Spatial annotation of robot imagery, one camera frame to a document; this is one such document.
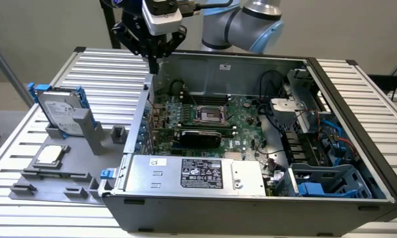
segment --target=wall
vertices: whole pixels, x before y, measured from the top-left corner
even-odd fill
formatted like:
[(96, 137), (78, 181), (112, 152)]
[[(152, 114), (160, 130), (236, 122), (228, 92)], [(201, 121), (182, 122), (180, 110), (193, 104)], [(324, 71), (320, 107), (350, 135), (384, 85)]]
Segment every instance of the wall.
[(98, 0), (0, 0), (0, 52), (21, 82), (48, 83), (76, 46), (110, 47)]
[[(284, 33), (268, 54), (352, 59), (368, 73), (392, 72), (397, 65), (397, 0), (281, 0), (281, 10)], [(181, 49), (198, 49), (201, 21), (201, 15), (184, 19), (188, 37)]]

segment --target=sticker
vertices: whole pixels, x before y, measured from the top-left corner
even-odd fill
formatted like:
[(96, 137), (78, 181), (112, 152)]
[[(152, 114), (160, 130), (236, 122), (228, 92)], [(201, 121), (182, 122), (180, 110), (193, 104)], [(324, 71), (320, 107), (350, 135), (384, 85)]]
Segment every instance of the sticker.
[(150, 166), (166, 166), (166, 158), (150, 158)]
[(229, 64), (220, 64), (218, 69), (220, 70), (230, 70), (230, 65)]
[(222, 189), (221, 161), (182, 159), (181, 186)]
[(69, 135), (82, 135), (80, 125), (72, 119), (73, 107), (66, 103), (53, 101), (45, 101), (45, 106), (58, 129)]

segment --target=slotted aluminum surface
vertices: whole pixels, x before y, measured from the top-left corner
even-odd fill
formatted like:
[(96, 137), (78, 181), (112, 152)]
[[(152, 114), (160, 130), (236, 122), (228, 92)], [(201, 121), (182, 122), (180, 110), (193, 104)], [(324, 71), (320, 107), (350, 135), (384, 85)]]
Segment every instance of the slotted aluminum surface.
[(358, 66), (344, 60), (318, 63), (397, 174), (397, 107)]
[[(105, 126), (124, 123), (134, 108), (134, 93), (144, 79), (146, 66), (140, 57), (124, 50), (86, 49), (73, 54), (53, 83), (86, 89), (94, 117)], [(128, 234), (104, 206), (10, 200), (9, 187), (20, 178), (41, 143), (45, 141), (46, 120), (37, 106), (29, 110), (9, 139), (0, 149), (0, 237), (172, 237), (168, 234)], [(177, 237), (234, 237), (177, 235)], [(372, 222), (361, 226), (345, 238), (397, 238), (397, 219), (389, 223)]]

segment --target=robotic arm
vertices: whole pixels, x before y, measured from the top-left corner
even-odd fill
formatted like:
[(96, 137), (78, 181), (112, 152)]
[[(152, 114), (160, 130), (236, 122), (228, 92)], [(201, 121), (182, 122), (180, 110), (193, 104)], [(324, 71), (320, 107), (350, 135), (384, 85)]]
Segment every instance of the robotic arm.
[(206, 51), (220, 51), (232, 45), (261, 53), (269, 39), (282, 28), (280, 0), (249, 0), (244, 8), (238, 0), (198, 4), (177, 0), (102, 0), (122, 8), (121, 21), (112, 31), (134, 55), (141, 54), (149, 72), (158, 73), (158, 63), (180, 46), (186, 37), (182, 17), (204, 9), (202, 46)]

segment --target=power supply label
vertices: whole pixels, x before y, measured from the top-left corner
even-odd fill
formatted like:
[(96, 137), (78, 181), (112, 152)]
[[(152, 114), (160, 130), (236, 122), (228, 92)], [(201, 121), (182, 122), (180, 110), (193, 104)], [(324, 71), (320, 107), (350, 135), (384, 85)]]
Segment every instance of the power supply label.
[(181, 186), (188, 188), (224, 188), (220, 160), (182, 159)]

